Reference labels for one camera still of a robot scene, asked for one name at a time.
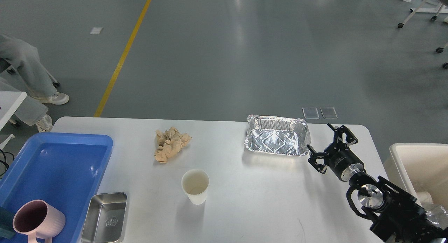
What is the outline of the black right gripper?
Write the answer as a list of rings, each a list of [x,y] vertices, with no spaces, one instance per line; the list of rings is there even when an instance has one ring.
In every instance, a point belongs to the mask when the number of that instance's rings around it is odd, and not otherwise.
[[[357,144],[359,139],[346,126],[340,127],[327,124],[334,131],[333,142],[323,152],[317,152],[310,145],[308,162],[319,173],[325,174],[327,167],[341,181],[349,181],[356,174],[364,171],[364,163],[349,149],[353,144]]]

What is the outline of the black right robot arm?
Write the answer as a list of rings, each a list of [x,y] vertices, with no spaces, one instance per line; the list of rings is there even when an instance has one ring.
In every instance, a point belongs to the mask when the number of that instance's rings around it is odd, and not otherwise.
[[[328,125],[333,141],[323,152],[311,145],[308,162],[320,173],[329,167],[349,188],[346,199],[352,211],[370,220],[370,230],[383,242],[446,243],[447,228],[440,228],[428,219],[427,210],[417,204],[415,196],[382,176],[374,179],[365,171],[364,163],[350,150],[358,139],[346,126]]]

